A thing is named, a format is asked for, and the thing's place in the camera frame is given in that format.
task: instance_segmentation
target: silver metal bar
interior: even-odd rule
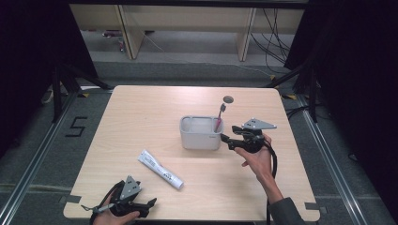
[[[38,169],[40,168],[41,163],[45,159],[59,128],[63,124],[65,115],[67,114],[70,105],[76,98],[77,93],[69,93],[64,102],[64,111],[59,115],[59,119],[51,124],[49,130],[46,133],[46,136],[44,137],[38,148],[38,151],[33,156],[17,186],[13,189],[6,204],[3,206],[0,214],[0,221],[3,225],[8,225],[13,219],[21,202],[23,201],[23,197],[29,189],[29,185],[32,183],[33,179],[38,173]]]
[[[305,98],[302,95],[298,95],[298,103],[300,106],[307,105]],[[334,159],[334,156],[331,153],[329,146],[325,141],[321,130],[319,129],[318,124],[314,123],[313,119],[307,111],[304,111],[303,114],[307,125],[310,128],[310,131],[313,133],[316,144],[318,145],[322,157],[325,160],[326,165],[328,166],[330,175],[343,199],[345,207],[347,208],[348,214],[349,216],[351,216],[353,223],[359,225],[368,224],[366,218],[362,213],[362,210],[360,209],[358,201],[352,193],[351,188],[347,184],[339,165]]]

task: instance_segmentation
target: cable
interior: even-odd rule
[[[315,107],[316,107],[316,106],[323,106],[323,104],[315,104]],[[286,115],[287,115],[287,119],[290,120],[290,118],[292,118],[292,116],[293,116],[294,114],[296,114],[296,113],[298,113],[298,112],[300,112],[300,111],[303,111],[303,110],[307,110],[308,108],[310,108],[309,105],[301,106],[301,107],[298,107],[298,108],[296,108],[296,109],[287,109],[286,111],[290,111],[290,112],[288,112],[288,113],[286,114]]]

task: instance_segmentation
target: black sleeve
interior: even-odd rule
[[[273,221],[278,225],[305,225],[292,199],[282,199],[269,206]]]

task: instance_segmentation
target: person's hand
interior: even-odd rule
[[[105,203],[102,206],[108,205],[111,200],[112,194],[109,195],[108,199],[106,199]],[[140,212],[135,211],[131,212],[123,217],[117,217],[112,214],[111,210],[107,209],[104,212],[97,215],[94,220],[94,225],[123,225],[126,224],[137,217],[140,216]]]
[[[263,133],[263,135],[268,144],[271,144],[271,138],[265,133]],[[256,153],[249,153],[243,148],[236,147],[235,152],[246,159],[246,161],[242,163],[242,167],[250,166],[257,180],[267,193],[269,202],[275,203],[281,200],[283,195],[279,191],[275,179],[272,176],[271,153],[268,149],[263,146],[260,151]]]

